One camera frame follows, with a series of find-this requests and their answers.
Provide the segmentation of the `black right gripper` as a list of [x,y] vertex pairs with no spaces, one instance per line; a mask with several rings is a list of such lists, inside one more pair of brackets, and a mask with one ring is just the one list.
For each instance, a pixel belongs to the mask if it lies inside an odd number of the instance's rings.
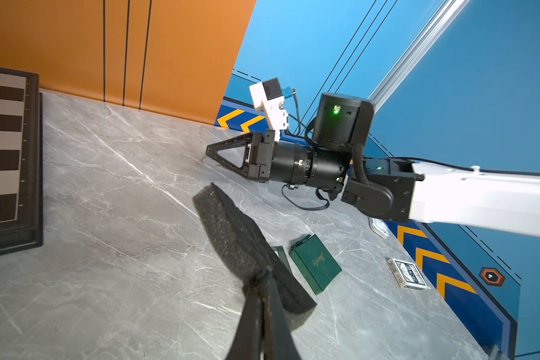
[[[244,161],[234,164],[219,151],[245,146]],[[272,130],[244,133],[210,144],[206,156],[224,169],[258,182],[275,181],[312,188],[341,188],[350,167],[347,152],[276,142]]]

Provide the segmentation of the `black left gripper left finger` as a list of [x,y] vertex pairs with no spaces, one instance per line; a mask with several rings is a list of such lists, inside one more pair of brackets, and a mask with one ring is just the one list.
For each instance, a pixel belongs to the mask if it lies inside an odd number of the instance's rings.
[[226,359],[260,359],[263,335],[263,300],[260,282],[259,277],[247,285],[246,300]]

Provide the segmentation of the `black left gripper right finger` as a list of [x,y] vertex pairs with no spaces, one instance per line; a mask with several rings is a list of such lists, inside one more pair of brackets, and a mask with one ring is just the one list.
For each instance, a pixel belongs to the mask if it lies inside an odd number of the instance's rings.
[[270,270],[267,270],[259,279],[259,292],[263,312],[263,358],[300,360],[301,357],[287,325],[280,294]]

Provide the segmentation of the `green jewelry box lid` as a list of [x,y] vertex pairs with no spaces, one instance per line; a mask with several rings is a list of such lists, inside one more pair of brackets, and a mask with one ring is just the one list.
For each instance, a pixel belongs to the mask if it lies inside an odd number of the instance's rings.
[[297,241],[289,255],[315,295],[321,294],[342,271],[317,235]]

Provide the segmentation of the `black foam insert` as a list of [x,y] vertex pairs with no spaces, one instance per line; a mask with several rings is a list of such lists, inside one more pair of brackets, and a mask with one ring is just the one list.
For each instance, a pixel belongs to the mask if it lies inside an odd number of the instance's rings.
[[272,250],[255,221],[215,184],[194,195],[208,240],[224,265],[243,283],[271,270],[285,311],[311,313],[317,303]]

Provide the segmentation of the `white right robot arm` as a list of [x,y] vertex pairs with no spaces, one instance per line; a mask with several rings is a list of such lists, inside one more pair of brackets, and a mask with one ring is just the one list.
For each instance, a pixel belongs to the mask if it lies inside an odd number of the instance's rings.
[[540,174],[463,168],[408,157],[365,157],[374,118],[365,99],[325,93],[304,144],[273,130],[207,147],[240,176],[314,188],[323,209],[341,199],[371,218],[458,224],[540,237]]

